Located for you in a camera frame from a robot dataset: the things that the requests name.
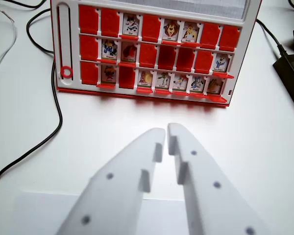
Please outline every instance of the character card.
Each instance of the character card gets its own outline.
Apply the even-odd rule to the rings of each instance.
[[[137,48],[133,43],[123,42],[121,60],[127,62],[136,62],[136,52]]]
[[[152,84],[152,74],[150,71],[143,70],[138,74],[138,87],[151,87]]]
[[[230,59],[227,54],[217,53],[213,64],[213,71],[226,72]]]
[[[117,60],[118,45],[113,40],[102,40],[102,58],[109,60]]]
[[[188,78],[185,75],[177,75],[173,79],[174,91],[186,91]]]
[[[139,20],[136,15],[124,14],[123,15],[123,34],[138,36]]]
[[[211,79],[208,85],[207,94],[220,94],[222,85],[223,80],[221,78]]]
[[[195,43],[197,40],[199,28],[196,23],[185,22],[183,28],[182,42]]]
[[[115,67],[111,65],[102,65],[101,66],[101,82],[116,84],[117,81],[117,71]]]
[[[160,89],[169,89],[170,76],[168,72],[159,72],[157,73],[157,82],[156,87]]]
[[[206,80],[202,76],[193,77],[190,92],[203,93]]]
[[[178,36],[179,25],[177,21],[165,19],[162,39],[167,41],[176,41]]]

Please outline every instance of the white plastic frame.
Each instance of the white plastic frame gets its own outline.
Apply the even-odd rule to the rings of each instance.
[[[219,40],[222,34],[222,29],[224,25],[232,25],[237,26],[241,29],[240,38],[237,44],[236,49],[234,52],[228,52],[228,51],[220,51],[220,53],[226,53],[229,55],[232,55],[232,58],[229,62],[227,72],[234,76],[234,79],[225,79],[225,82],[223,84],[223,87],[221,89],[221,96],[227,100],[226,103],[223,103],[222,105],[229,105],[231,96],[233,94],[233,90],[239,75],[239,71],[244,59],[244,55],[247,49],[247,45],[252,33],[253,26],[255,24],[255,19],[258,14],[258,10],[260,7],[261,0],[247,0],[245,12],[243,15],[243,18],[241,20],[238,19],[231,19],[231,18],[225,18],[225,17],[219,17],[219,16],[212,16],[212,15],[205,15],[205,14],[199,14],[194,12],[184,12],[184,11],[177,11],[177,10],[170,10],[170,9],[163,9],[163,8],[157,8],[157,7],[151,7],[151,6],[142,6],[142,5],[135,5],[130,3],[124,3],[124,2],[116,2],[116,1],[109,1],[109,0],[89,0],[89,1],[81,1],[81,0],[51,0],[51,13],[52,13],[52,29],[53,29],[53,40],[54,40],[54,52],[55,52],[55,61],[56,61],[56,71],[57,71],[57,84],[58,88],[61,90],[64,89],[74,89],[74,90],[84,90],[84,91],[94,91],[94,92],[109,92],[109,93],[116,93],[116,94],[128,94],[128,95],[139,95],[139,96],[149,96],[149,97],[158,97],[158,98],[169,98],[169,99],[176,99],[176,100],[188,100],[188,101],[199,101],[199,102],[207,102],[207,103],[215,103],[207,98],[199,98],[194,96],[181,96],[176,94],[169,94],[169,95],[163,95],[158,94],[154,92],[154,86],[153,86],[153,93],[138,93],[136,91],[137,89],[137,77],[138,77],[138,69],[142,70],[151,70],[157,72],[157,66],[155,66],[154,69],[149,69],[145,67],[139,67],[139,49],[140,49],[140,43],[142,42],[142,25],[143,25],[143,15],[144,14],[151,14],[151,15],[158,15],[161,18],[161,26],[164,24],[164,19],[172,19],[177,20],[178,23],[181,25],[180,31],[178,34],[177,42],[181,42],[182,38],[182,27],[184,25],[184,22],[193,22],[197,23],[199,27],[199,34],[197,37],[197,42],[200,41],[201,33],[202,33],[202,27],[203,23],[215,23],[220,25],[220,35]],[[119,35],[123,33],[123,14],[124,13],[131,13],[137,15],[137,18],[139,20],[139,36],[138,36],[138,45],[137,45],[137,56],[136,56],[136,76],[135,76],[135,84],[134,89],[122,89],[118,86],[118,74],[117,74],[117,84],[114,89],[104,89],[99,88],[95,85],[86,85],[82,84],[81,76],[80,76],[80,44],[79,44],[79,35],[80,28],[79,28],[79,10],[78,5],[92,5],[95,7],[98,7],[98,15],[99,15],[99,22],[98,22],[98,33],[97,35],[91,35],[99,39],[114,39],[118,40],[120,47],[123,41],[127,41],[125,39],[122,39],[121,37],[118,38],[111,38],[111,37],[105,37],[101,36],[101,17],[100,12],[101,8],[111,8],[118,10],[119,16],[120,16],[120,27],[119,27]],[[58,31],[58,12],[57,7],[59,6],[59,24],[61,27],[61,38],[59,38],[59,31]],[[158,45],[158,54],[159,54],[159,45],[162,42],[162,28],[160,28],[159,38],[157,43],[152,42],[146,42],[148,44],[155,44]],[[197,51],[200,50],[208,50],[214,52],[214,56],[219,51],[219,42],[217,43],[215,50],[209,50],[209,49],[202,49],[202,48],[195,48],[195,58]],[[173,67],[173,70],[170,72],[176,71],[176,60],[178,55],[178,50],[180,45],[175,46],[176,47],[176,58],[175,58],[175,64]],[[117,63],[120,61],[121,54],[118,53],[118,60]],[[73,77],[72,79],[64,79],[61,74],[61,66],[71,66],[73,69]],[[183,73],[189,76],[194,75],[202,75],[204,77],[211,78],[212,76],[212,69],[210,69],[209,74],[198,74],[194,73],[194,67],[190,73],[188,72],[177,72],[177,73]]]

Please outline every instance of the black screw hole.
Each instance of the black screw hole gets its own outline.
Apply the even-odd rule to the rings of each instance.
[[[246,229],[246,233],[248,234],[248,235],[255,235],[256,233],[255,233],[255,230],[253,229],[253,228],[251,228],[251,227],[248,227],[247,229]]]
[[[82,224],[83,225],[87,225],[89,224],[90,222],[90,216],[89,215],[85,215],[83,218],[82,218]]]
[[[111,180],[114,177],[114,175],[112,173],[107,174],[107,179]]]
[[[221,184],[218,181],[214,182],[214,187],[221,188]]]

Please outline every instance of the white table surface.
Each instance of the white table surface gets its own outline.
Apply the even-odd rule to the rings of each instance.
[[[30,11],[0,4],[18,29],[0,65],[0,170],[58,125],[52,58],[30,42],[25,30],[27,21],[48,6]],[[264,1],[258,18],[292,54],[294,11],[287,1]],[[33,24],[31,33],[52,49],[50,17]],[[10,22],[0,13],[0,53],[12,36]],[[0,180],[0,235],[9,228],[21,191],[80,194],[88,179],[134,138],[169,122],[193,132],[274,234],[294,235],[294,104],[272,66],[275,60],[256,25],[228,108],[58,93],[64,117],[59,134]],[[184,198],[167,150],[146,197]]]

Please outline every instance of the black power adapter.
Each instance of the black power adapter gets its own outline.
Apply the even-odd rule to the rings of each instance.
[[[281,45],[278,45],[281,58],[274,64],[276,72],[294,102],[294,55],[288,55]]]

